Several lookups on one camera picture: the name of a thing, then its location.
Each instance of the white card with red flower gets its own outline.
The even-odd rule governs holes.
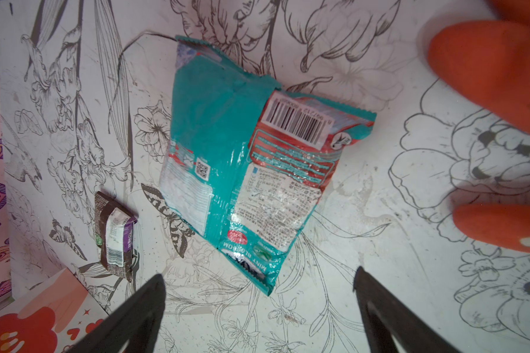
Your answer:
[[[0,353],[62,353],[108,315],[68,269],[0,310]]]

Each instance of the teal plastic package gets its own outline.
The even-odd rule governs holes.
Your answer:
[[[177,40],[161,193],[270,295],[343,147],[370,134],[375,114],[284,92],[205,42]]]

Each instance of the floral tablecloth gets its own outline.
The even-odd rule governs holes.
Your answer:
[[[432,33],[474,18],[492,14],[446,0],[0,1],[14,297],[66,265],[110,312],[162,273],[158,352],[365,352],[351,285],[363,265],[460,350],[530,352],[530,255],[471,241],[451,218],[462,203],[530,203],[530,135],[424,61]],[[270,297],[164,205],[176,44],[153,33],[378,114]],[[98,263],[98,190],[139,215],[131,283]]]

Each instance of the barcode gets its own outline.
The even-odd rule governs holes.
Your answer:
[[[292,105],[275,99],[265,122],[314,147],[318,147],[320,142],[321,147],[326,139],[324,128],[329,120],[321,115],[307,114],[297,104]]]
[[[208,174],[210,172],[210,166],[204,163],[200,158],[196,159],[196,168],[194,168],[194,173],[200,178],[208,181]]]
[[[114,250],[106,247],[106,260],[111,265],[118,267],[124,266],[124,253],[122,251]]]

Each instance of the black and white butterfly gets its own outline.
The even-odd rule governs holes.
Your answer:
[[[141,184],[141,189],[153,207],[155,207],[157,211],[169,221],[170,240],[173,243],[178,256],[184,258],[186,247],[188,245],[187,238],[194,235],[194,230],[192,230],[187,222],[182,220],[181,217],[167,207],[163,195],[157,188]]]
[[[55,218],[53,218],[53,229],[49,233],[49,236],[57,243],[68,244],[75,254],[77,254],[83,260],[87,260],[85,254],[77,245],[72,230],[69,227],[61,226],[61,223],[59,223]]]

